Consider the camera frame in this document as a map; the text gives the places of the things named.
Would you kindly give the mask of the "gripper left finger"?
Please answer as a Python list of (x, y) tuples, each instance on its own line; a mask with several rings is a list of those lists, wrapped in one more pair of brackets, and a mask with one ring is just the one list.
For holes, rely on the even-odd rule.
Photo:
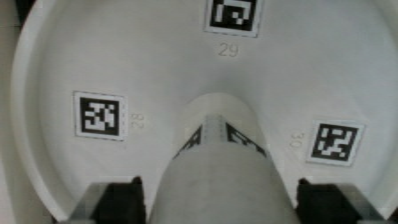
[(56, 224), (145, 224), (143, 183), (94, 183), (78, 201), (69, 218)]

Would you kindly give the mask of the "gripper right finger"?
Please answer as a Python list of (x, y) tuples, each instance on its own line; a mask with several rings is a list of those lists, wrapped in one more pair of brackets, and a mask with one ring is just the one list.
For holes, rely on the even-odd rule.
[(296, 185), (296, 215), (302, 224), (383, 224), (385, 219), (351, 184)]

